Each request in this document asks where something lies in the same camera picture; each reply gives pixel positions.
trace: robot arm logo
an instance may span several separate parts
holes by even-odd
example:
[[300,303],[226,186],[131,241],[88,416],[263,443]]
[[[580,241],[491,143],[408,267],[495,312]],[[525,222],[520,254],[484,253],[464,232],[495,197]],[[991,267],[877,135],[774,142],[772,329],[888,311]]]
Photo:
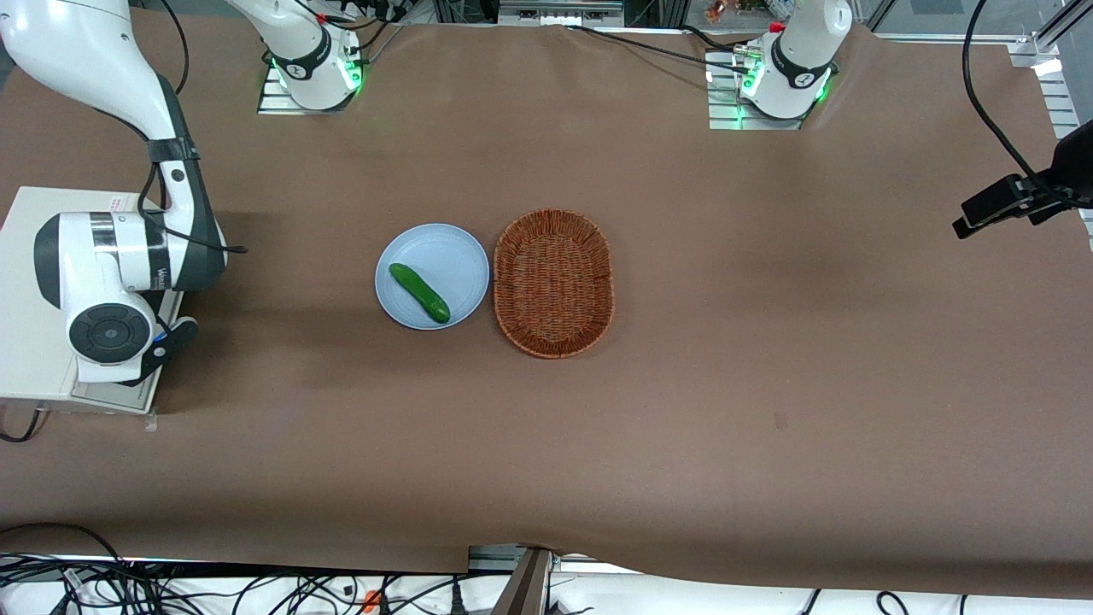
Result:
[[307,69],[299,64],[289,64],[284,67],[284,71],[287,72],[293,79],[304,79],[307,76]]

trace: black strap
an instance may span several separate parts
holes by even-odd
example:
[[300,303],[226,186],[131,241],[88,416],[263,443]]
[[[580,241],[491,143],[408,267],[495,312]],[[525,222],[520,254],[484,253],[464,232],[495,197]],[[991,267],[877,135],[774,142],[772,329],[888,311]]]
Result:
[[290,79],[295,79],[296,81],[306,81],[312,78],[312,73],[315,69],[319,68],[322,62],[327,60],[330,56],[331,38],[330,33],[327,28],[319,27],[322,31],[322,40],[319,42],[319,46],[315,48],[310,54],[303,56],[301,58],[284,58],[273,52],[270,49],[270,55],[277,60],[277,66],[281,67],[281,72],[289,75]]
[[153,139],[144,141],[144,144],[148,145],[148,156],[152,158],[153,164],[174,159],[201,158],[198,146],[193,144],[188,134],[174,139]]
[[811,87],[818,79],[827,72],[831,68],[832,62],[827,62],[821,67],[816,68],[804,68],[801,64],[795,63],[790,60],[785,51],[781,50],[781,37],[774,39],[774,45],[771,46],[771,59],[774,61],[775,68],[778,72],[786,75],[789,80],[789,86],[794,90],[804,90]]

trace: white box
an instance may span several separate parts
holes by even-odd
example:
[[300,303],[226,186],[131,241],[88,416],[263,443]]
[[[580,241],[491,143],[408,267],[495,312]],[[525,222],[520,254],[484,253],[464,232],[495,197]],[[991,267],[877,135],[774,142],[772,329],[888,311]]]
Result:
[[[148,414],[160,382],[156,370],[137,387],[77,381],[64,316],[38,291],[34,237],[64,211],[136,211],[130,192],[23,186],[0,226],[0,405],[61,412]],[[145,200],[145,206],[155,206]],[[183,293],[166,291],[160,317],[173,323]]]

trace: black clamp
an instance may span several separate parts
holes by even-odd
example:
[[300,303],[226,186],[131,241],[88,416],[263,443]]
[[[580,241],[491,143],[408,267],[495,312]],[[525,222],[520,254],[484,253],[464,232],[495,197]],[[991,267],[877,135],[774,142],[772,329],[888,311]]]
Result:
[[1036,225],[1076,206],[1093,209],[1090,156],[1093,156],[1093,121],[1063,137],[1055,145],[1051,166],[1036,177],[1007,175],[961,203],[964,216],[953,222],[956,236],[966,238],[1010,217],[1027,217]]
[[[979,193],[961,203],[964,216],[953,222],[959,238],[967,238],[977,230],[1011,217],[1027,217],[1035,226],[1057,213],[1071,209],[1069,204],[1051,198],[1046,191],[1027,187],[1030,181],[1020,175],[1007,175],[987,186]],[[1065,187],[1056,191],[1072,193]]]

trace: white floor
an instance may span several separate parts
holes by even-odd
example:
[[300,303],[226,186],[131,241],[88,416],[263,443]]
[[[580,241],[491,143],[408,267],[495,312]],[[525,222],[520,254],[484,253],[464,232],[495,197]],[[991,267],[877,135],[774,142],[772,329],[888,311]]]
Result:
[[[388,589],[390,599],[409,598],[450,577],[407,577],[397,580]],[[467,610],[487,612],[504,588],[507,577],[484,577],[462,581],[463,601]],[[248,579],[200,579],[173,581],[171,588],[178,592],[238,592]],[[355,579],[360,600],[369,589],[379,587],[379,577]],[[328,587],[341,593],[353,587],[354,579],[334,579]],[[593,607],[593,615],[798,615],[803,608],[811,590],[767,589],[739,586],[716,586],[677,581],[644,575],[572,575],[554,573],[552,579],[552,602],[557,600],[564,613],[574,613]],[[281,579],[268,586],[247,592],[239,615],[267,615],[293,589],[296,582]],[[0,613],[3,615],[47,615],[62,594],[62,584],[20,583],[0,590]],[[110,595],[105,586],[101,590]],[[85,586],[81,590],[84,600],[92,602],[94,588]],[[812,611],[812,615],[879,615],[875,592],[828,591],[825,590]],[[909,615],[956,615],[957,596],[942,594],[900,593],[907,605]],[[204,615],[228,615],[234,598],[198,598],[193,602]],[[430,613],[446,615],[451,605],[451,590],[437,590],[415,604]],[[888,605],[893,615],[901,615],[894,603]],[[174,615],[168,608],[168,615]],[[414,608],[400,610],[404,615],[425,615]],[[278,613],[283,614],[284,607]],[[972,596],[967,601],[966,615],[1093,615],[1093,601],[1039,600],[1020,598]],[[94,610],[96,615],[116,615],[116,608]],[[333,615],[328,602],[313,599],[304,603],[298,615]],[[342,607],[337,615],[359,615],[360,608]]]

